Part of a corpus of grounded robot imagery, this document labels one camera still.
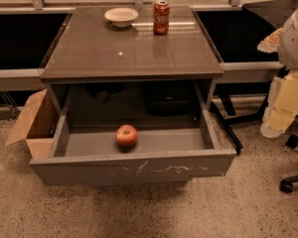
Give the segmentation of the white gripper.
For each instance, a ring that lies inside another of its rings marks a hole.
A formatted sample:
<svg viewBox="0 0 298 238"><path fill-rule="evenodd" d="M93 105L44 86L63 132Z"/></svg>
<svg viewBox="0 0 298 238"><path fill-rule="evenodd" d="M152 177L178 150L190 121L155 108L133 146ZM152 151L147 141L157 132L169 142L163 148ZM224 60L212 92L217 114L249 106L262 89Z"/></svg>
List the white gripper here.
<svg viewBox="0 0 298 238"><path fill-rule="evenodd" d="M271 54L278 50L281 64L298 69L298 8L283 25L262 40L257 49ZM284 134L298 115L298 70L291 70L283 78L275 77L268 93L260 133L266 138Z"/></svg>

